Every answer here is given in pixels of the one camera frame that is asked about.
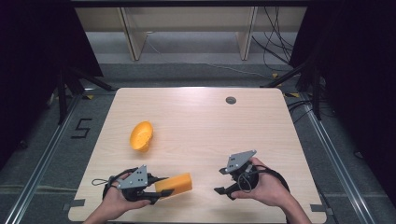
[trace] orange foam block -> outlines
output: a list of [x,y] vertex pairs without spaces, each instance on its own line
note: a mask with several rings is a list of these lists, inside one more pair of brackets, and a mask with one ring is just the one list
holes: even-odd
[[170,196],[186,192],[192,189],[190,173],[176,175],[154,183],[155,191],[161,192],[163,189],[174,189]]

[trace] cable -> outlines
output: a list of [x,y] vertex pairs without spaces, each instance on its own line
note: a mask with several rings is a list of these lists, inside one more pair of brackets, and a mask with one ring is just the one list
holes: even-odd
[[291,105],[297,105],[297,104],[299,104],[299,103],[309,103],[309,102],[311,102],[311,101],[310,101],[310,100],[296,101],[296,102],[294,102],[294,103],[288,104],[288,107],[291,106]]
[[308,114],[311,110],[312,110],[312,109],[310,109],[310,110],[306,111],[305,113],[303,113],[299,118],[297,118],[297,120],[295,120],[295,121],[293,122],[293,124],[297,123],[297,121],[299,121],[300,119],[302,119],[303,116],[305,116],[306,114]]
[[[151,43],[149,42],[149,39],[147,39],[146,41],[147,41],[148,45],[151,46],[152,49],[154,49],[158,54],[160,54],[162,56],[162,59],[165,62],[167,62],[167,63],[185,63],[185,62],[170,62],[170,61],[165,60],[163,58],[163,54],[161,52],[159,52],[157,49],[155,49],[154,46],[151,45]],[[256,75],[256,76],[260,76],[260,77],[264,77],[264,78],[273,80],[271,77],[268,77],[268,76],[260,74],[260,73],[241,71],[241,70],[234,69],[234,68],[231,68],[231,67],[215,65],[213,63],[203,63],[203,64],[208,65],[208,66],[212,66],[212,67],[216,67],[216,68],[221,68],[221,69],[229,69],[229,70],[232,70],[232,71],[235,71],[235,72],[238,72],[238,73],[242,73],[242,74]]]
[[259,41],[256,40],[256,38],[254,38],[254,36],[251,37],[254,41],[256,41],[256,43],[262,47],[262,49],[268,51],[269,53],[271,53],[272,55],[274,55],[275,57],[277,57],[280,61],[282,61],[283,63],[289,63],[288,61],[284,60],[283,58],[281,58],[279,55],[275,54],[273,51],[269,50],[268,48],[266,48],[265,46],[263,46],[261,43],[259,43]]
[[280,49],[283,49],[282,46],[280,46],[280,45],[278,45],[277,43],[275,43],[274,41],[272,41],[272,40],[268,37],[268,35],[267,35],[265,32],[263,32],[263,34],[264,34],[264,36],[267,38],[267,40],[268,40],[271,44],[273,44],[274,46],[276,46],[276,47],[278,47],[278,48],[280,48]]
[[294,110],[295,110],[297,107],[299,107],[299,106],[301,106],[301,105],[305,105],[305,104],[306,104],[306,102],[299,102],[299,104],[294,105],[292,108],[289,109],[290,115],[293,114]]
[[265,10],[265,13],[267,15],[267,18],[268,18],[269,22],[271,23],[272,28],[273,28],[270,37],[269,38],[267,37],[267,38],[268,38],[268,40],[270,40],[272,35],[273,35],[273,33],[276,33],[276,35],[279,38],[279,41],[280,41],[280,43],[282,45],[282,49],[283,49],[283,52],[285,53],[285,57],[289,61],[290,60],[289,59],[290,54],[285,50],[286,46],[283,44],[283,41],[282,41],[283,38],[282,38],[282,36],[279,33],[279,20],[278,20],[279,7],[275,7],[275,10],[276,10],[276,20],[275,20],[275,22],[272,21],[272,19],[271,19],[269,13],[268,13],[266,7],[264,7],[264,10]]
[[[102,181],[102,182],[97,183],[97,184],[94,184],[93,182],[95,182],[95,181]],[[97,179],[93,179],[92,182],[91,182],[91,184],[94,185],[94,186],[98,186],[98,185],[106,184],[107,182],[108,182],[108,180],[97,178]]]
[[[265,35],[265,37],[267,38],[267,43],[266,43],[266,45],[265,45],[265,47],[262,47],[263,49],[264,49],[264,54],[262,55],[262,60],[264,61],[264,64],[265,64],[265,66],[266,67],[268,67],[269,69],[272,69],[272,70],[275,70],[275,71],[289,71],[289,70],[281,70],[281,69],[275,69],[275,68],[272,68],[272,67],[270,67],[268,64],[267,64],[267,62],[265,61],[265,51],[267,51],[268,50],[268,44],[271,42],[271,43],[274,43],[274,42],[272,42],[271,41],[271,38],[272,38],[272,35],[274,34],[274,33],[276,33],[277,35],[278,35],[278,37],[279,37],[279,39],[281,40],[281,37],[280,37],[280,35],[276,32],[276,28],[275,28],[275,26],[274,26],[274,24],[272,23],[272,20],[271,20],[271,17],[269,16],[269,14],[268,14],[268,12],[267,12],[267,10],[266,10],[266,8],[264,7],[264,10],[265,10],[265,12],[266,12],[266,14],[267,14],[267,17],[268,17],[268,19],[269,19],[269,21],[271,22],[271,25],[272,25],[272,27],[273,27],[273,30],[272,30],[272,32],[271,32],[271,34],[270,34],[270,37],[268,37],[267,35]],[[277,19],[277,13],[278,13],[278,11],[277,11],[277,7],[276,7],[276,22],[278,21],[278,19]],[[287,60],[284,60],[284,59],[282,59],[281,61],[282,62],[284,62],[284,63],[286,63],[286,64],[289,64],[289,58],[288,58],[288,55],[287,55],[287,52],[285,52],[285,46],[283,45],[283,42],[281,41],[281,44],[282,44],[282,49],[283,49],[283,52],[285,53],[285,57],[287,58]]]
[[[250,182],[247,180],[247,178],[245,177],[245,175],[246,175],[246,173],[240,174],[240,175],[238,176],[238,181],[236,181],[236,182],[238,183],[238,187],[239,187],[240,190],[244,191],[245,193],[250,193],[250,192],[253,190],[253,188],[251,187]],[[241,187],[241,182],[240,182],[241,176],[242,176],[242,178],[244,178],[245,182],[248,184],[248,190],[242,189],[242,187]]]

